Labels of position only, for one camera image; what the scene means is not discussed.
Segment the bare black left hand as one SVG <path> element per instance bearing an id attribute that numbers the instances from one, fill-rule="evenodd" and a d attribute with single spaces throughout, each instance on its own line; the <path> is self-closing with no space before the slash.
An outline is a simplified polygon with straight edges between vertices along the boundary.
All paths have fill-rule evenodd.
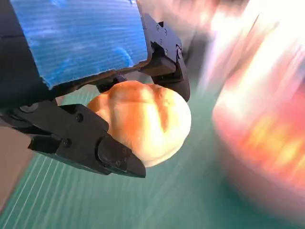
<path id="1" fill-rule="evenodd" d="M 97 174 L 146 176 L 144 164 L 82 104 L 56 98 L 99 92 L 140 71 L 190 98 L 181 40 L 135 0 L 3 0 L 0 3 L 0 124 L 28 148 Z"/>

